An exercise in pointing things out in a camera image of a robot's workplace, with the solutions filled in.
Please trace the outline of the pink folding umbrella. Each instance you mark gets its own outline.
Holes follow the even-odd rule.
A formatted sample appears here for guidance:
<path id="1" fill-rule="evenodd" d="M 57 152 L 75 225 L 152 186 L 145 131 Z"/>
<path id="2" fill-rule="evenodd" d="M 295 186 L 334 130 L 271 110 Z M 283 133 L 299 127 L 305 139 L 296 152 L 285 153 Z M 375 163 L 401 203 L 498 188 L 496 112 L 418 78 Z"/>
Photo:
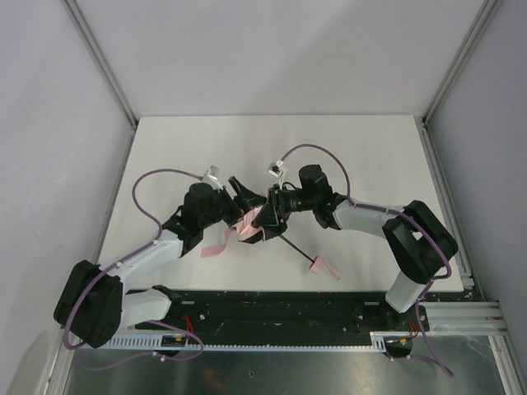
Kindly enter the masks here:
<path id="1" fill-rule="evenodd" d="M 263 240 L 267 240 L 268 237 L 264 236 L 262 227 L 252 226 L 252 220 L 256 218 L 261 210 L 262 206 L 249 210 L 249 212 L 244 214 L 234 225 L 217 223 L 207 228 L 203 232 L 203 245 L 200 256 L 202 258 L 210 258 L 222 253 L 226 249 L 228 239 L 233 233 L 238 235 L 238 240 L 240 242 L 248 242 L 250 238 L 259 235 L 263 236 Z M 323 257 L 317 255 L 312 258 L 290 242 L 285 236 L 281 236 L 281 239 L 310 261 L 309 270 L 312 273 L 319 274 L 323 269 L 327 269 L 334 280 L 338 281 L 341 278 L 338 269 Z"/>

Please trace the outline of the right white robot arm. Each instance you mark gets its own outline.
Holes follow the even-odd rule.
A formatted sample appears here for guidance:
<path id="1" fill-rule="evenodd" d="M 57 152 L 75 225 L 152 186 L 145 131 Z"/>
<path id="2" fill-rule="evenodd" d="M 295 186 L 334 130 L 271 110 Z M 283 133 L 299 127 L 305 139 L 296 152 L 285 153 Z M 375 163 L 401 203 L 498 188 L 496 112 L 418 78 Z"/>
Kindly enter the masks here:
<path id="1" fill-rule="evenodd" d="M 287 190 L 273 185 L 266 202 L 252 221 L 267 238 L 287 229 L 289 216 L 310 211 L 324 229 L 355 230 L 385 239 L 399 274 L 385 294 L 384 305 L 391 314 L 406 314 L 440 278 L 452 273 L 450 260 L 458 253 L 454 237 L 424 203 L 414 200 L 401 208 L 383 207 L 333 191 L 319 165 L 299 170 L 301 186 Z"/>

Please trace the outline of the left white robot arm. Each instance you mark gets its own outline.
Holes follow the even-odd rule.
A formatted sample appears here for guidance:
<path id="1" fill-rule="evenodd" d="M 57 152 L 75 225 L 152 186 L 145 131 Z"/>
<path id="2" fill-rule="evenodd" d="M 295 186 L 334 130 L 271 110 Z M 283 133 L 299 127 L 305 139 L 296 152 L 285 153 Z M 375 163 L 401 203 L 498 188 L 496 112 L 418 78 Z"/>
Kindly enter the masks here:
<path id="1" fill-rule="evenodd" d="M 112 261 L 82 260 L 74 265 L 54 309 L 67 349 L 99 348 L 121 328 L 170 316 L 178 301 L 174 291 L 165 286 L 131 290 L 198 246 L 213 226 L 219 225 L 220 236 L 226 239 L 231 230 L 251 225 L 267 199 L 234 177 L 229 183 L 233 194 L 210 175 L 198 178 L 167 221 L 154 220 L 157 231 L 151 241 Z"/>

